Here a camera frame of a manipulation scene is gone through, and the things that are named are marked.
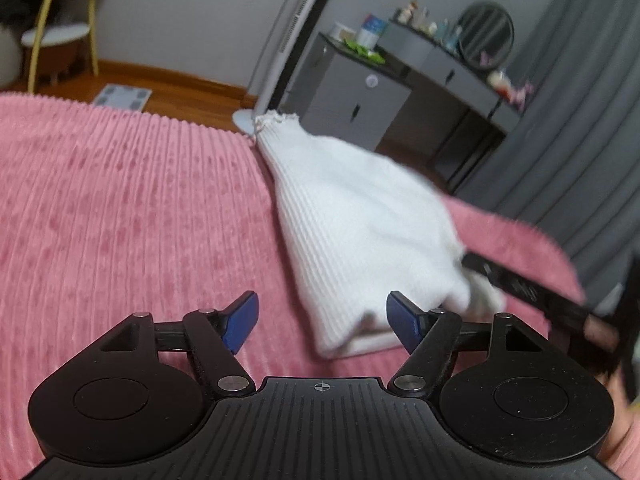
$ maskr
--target pink blanket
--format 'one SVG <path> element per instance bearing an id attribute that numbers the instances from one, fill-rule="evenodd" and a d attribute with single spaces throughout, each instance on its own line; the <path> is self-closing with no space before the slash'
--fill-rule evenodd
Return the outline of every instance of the pink blanket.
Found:
<path id="1" fill-rule="evenodd" d="M 267 182 L 238 134 L 0 95 L 0 478 L 42 459 L 26 416 L 34 388 L 133 311 L 179 320 L 253 289 L 260 321 L 239 359 L 258 384 L 391 376 L 402 349 L 335 362 L 312 354 Z M 471 249 L 581 300 L 572 266 L 542 234 L 447 205 Z M 530 308 L 510 300 L 509 310 L 545 331 Z"/>

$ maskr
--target black handle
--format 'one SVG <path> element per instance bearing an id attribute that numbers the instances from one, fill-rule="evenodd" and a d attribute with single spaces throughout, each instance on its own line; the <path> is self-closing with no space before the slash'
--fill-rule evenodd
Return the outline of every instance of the black handle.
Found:
<path id="1" fill-rule="evenodd" d="M 351 112 L 351 123 L 353 123 L 354 119 L 358 116 L 359 113 L 360 105 L 356 105 L 356 107 L 353 109 L 353 112 Z"/>

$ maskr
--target white round base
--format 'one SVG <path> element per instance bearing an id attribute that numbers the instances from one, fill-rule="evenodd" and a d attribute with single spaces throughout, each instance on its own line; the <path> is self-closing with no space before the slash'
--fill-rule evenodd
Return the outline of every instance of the white round base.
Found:
<path id="1" fill-rule="evenodd" d="M 231 118 L 242 133 L 247 135 L 254 134 L 255 127 L 253 110 L 248 110 L 247 108 L 236 110 Z"/>

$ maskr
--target white garment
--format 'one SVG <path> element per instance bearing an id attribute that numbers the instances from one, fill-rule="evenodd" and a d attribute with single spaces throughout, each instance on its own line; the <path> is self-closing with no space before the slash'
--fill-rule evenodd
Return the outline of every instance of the white garment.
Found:
<path id="1" fill-rule="evenodd" d="M 397 346 L 386 321 L 392 290 L 424 310 L 444 304 L 478 318 L 487 306 L 504 308 L 486 282 L 478 288 L 482 309 L 470 311 L 459 266 L 464 247 L 426 179 L 342 140 L 312 136 L 296 116 L 268 112 L 256 119 L 256 131 L 321 356 Z"/>

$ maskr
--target curtain fold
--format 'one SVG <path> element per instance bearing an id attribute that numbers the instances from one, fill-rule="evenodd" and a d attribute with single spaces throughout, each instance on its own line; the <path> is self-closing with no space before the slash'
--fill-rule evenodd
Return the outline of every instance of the curtain fold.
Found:
<path id="1" fill-rule="evenodd" d="M 458 196 L 538 225 L 598 301 L 640 232 L 640 0 L 553 0 L 508 72 L 535 99 Z"/>

